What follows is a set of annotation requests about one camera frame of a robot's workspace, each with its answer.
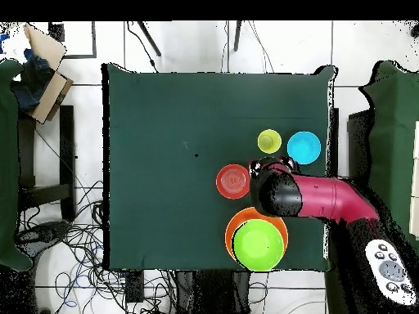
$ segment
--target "floor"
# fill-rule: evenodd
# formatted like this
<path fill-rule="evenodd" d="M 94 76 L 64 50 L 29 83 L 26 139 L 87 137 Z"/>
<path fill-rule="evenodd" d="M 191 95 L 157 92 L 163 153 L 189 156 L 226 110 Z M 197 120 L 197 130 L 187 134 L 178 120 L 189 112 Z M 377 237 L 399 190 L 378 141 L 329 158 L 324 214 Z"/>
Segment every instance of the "floor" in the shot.
<path fill-rule="evenodd" d="M 34 23 L 46 30 L 46 23 Z M 275 72 L 311 74 L 321 65 L 333 64 L 339 70 L 335 80 L 334 104 L 340 109 L 339 175 L 348 174 L 348 144 L 345 123 L 349 114 L 369 107 L 366 98 L 358 90 L 368 83 L 372 67 L 380 60 L 396 60 L 405 69 L 419 70 L 419 39 L 409 32 L 411 22 L 402 21 L 256 21 L 255 28 Z M 160 72 L 227 72 L 261 74 L 272 72 L 267 63 L 264 67 L 262 49 L 248 22 L 241 30 L 238 52 L 232 50 L 236 22 L 230 21 L 229 64 L 224 54 L 227 36 L 225 21 L 173 21 L 148 22 L 146 27 L 162 52 L 158 58 L 144 38 L 137 24 L 130 29 L 142 38 L 146 49 Z M 69 47 L 69 54 L 85 54 L 92 46 L 89 23 L 71 25 L 70 37 L 79 40 Z M 103 62 L 112 62 L 137 72 L 153 72 L 150 61 L 138 39 L 127 31 L 124 22 L 96 22 L 97 57 L 94 59 L 66 59 L 59 71 L 74 80 L 63 105 L 74 106 L 76 136 L 76 175 L 78 199 L 84 190 L 94 186 L 88 193 L 90 200 L 102 197 L 100 181 L 102 172 L 102 104 L 101 70 Z M 59 115 L 51 122 L 38 124 L 39 133 L 55 150 L 59 148 Z M 45 142 L 37 136 L 35 149 L 35 175 L 37 185 L 59 182 L 59 159 Z M 27 217 L 36 210 L 30 210 Z M 36 222 L 60 220 L 58 205 L 42 206 Z M 77 221 L 89 224 L 89 214 L 82 213 Z M 38 265 L 36 285 L 38 305 L 55 311 L 61 304 L 68 281 L 61 272 L 70 273 L 76 261 L 69 249 L 59 244 L 44 253 Z M 148 280 L 160 276 L 158 271 L 147 271 Z M 264 285 L 268 295 L 260 303 L 251 304 L 253 314 L 327 314 L 325 285 L 322 273 L 313 271 L 280 271 L 254 274 L 250 288 L 250 302 L 264 298 Z M 146 290 L 151 292 L 151 282 Z M 59 314 L 80 314 L 80 307 L 89 303 L 94 289 L 79 282 L 74 289 L 79 305 L 64 306 Z M 96 295 L 84 314 L 125 314 L 114 300 Z"/>

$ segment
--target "orange plate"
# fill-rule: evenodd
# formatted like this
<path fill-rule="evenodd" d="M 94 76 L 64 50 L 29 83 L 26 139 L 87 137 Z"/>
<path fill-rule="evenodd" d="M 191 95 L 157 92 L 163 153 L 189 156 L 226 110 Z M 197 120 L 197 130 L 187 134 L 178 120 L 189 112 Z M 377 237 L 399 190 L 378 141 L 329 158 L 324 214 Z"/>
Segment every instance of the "orange plate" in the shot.
<path fill-rule="evenodd" d="M 225 243 L 226 248 L 230 256 L 234 258 L 232 253 L 232 237 L 234 235 L 234 231 L 243 223 L 250 219 L 262 219 L 266 222 L 270 222 L 273 224 L 282 235 L 282 239 L 284 240 L 284 253 L 286 251 L 286 247 L 288 245 L 288 231 L 286 230 L 286 225 L 283 222 L 282 218 L 271 218 L 266 217 L 263 214 L 260 214 L 254 207 L 249 207 L 247 209 L 242 209 L 239 213 L 237 213 L 232 220 L 228 223 L 226 233 L 225 233 Z"/>

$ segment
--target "remote controller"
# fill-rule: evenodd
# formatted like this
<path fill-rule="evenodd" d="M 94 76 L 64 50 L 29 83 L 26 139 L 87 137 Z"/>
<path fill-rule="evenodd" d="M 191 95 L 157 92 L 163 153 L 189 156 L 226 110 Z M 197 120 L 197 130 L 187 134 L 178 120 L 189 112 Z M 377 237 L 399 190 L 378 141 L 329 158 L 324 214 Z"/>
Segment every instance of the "remote controller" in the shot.
<path fill-rule="evenodd" d="M 396 249 L 385 240 L 372 240 L 365 254 L 382 294 L 396 303 L 412 306 L 417 296 Z"/>

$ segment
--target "lime green bowl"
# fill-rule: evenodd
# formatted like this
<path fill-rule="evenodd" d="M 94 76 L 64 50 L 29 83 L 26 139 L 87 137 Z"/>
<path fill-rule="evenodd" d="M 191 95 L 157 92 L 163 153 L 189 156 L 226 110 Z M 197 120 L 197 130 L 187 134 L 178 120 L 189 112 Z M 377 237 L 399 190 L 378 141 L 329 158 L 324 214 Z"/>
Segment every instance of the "lime green bowl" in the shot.
<path fill-rule="evenodd" d="M 250 219 L 236 229 L 232 252 L 237 262 L 250 271 L 271 271 L 282 259 L 284 240 L 270 222 Z"/>

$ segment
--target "green cloth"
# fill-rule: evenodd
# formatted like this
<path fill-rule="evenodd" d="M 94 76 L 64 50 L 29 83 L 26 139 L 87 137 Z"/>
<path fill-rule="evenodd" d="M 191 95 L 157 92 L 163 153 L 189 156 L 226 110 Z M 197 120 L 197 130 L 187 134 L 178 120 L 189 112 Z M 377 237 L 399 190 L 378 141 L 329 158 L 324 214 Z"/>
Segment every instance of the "green cloth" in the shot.
<path fill-rule="evenodd" d="M 419 242 L 409 234 L 419 74 L 404 72 L 396 62 L 383 61 L 377 66 L 372 83 L 363 90 L 375 109 L 375 123 L 369 135 L 370 187 L 419 252 Z"/>
<path fill-rule="evenodd" d="M 224 165 L 267 156 L 257 146 L 264 129 L 281 134 L 278 156 L 294 133 L 315 133 L 322 153 L 301 170 L 326 172 L 332 66 L 316 75 L 108 72 L 112 269 L 242 269 L 224 232 L 250 199 L 223 198 L 215 178 Z M 284 222 L 289 244 L 277 268 L 327 270 L 323 224 Z"/>
<path fill-rule="evenodd" d="M 19 196 L 17 99 L 13 78 L 23 70 L 14 60 L 0 61 L 0 264 L 17 271 L 29 270 L 32 261 L 15 246 Z"/>

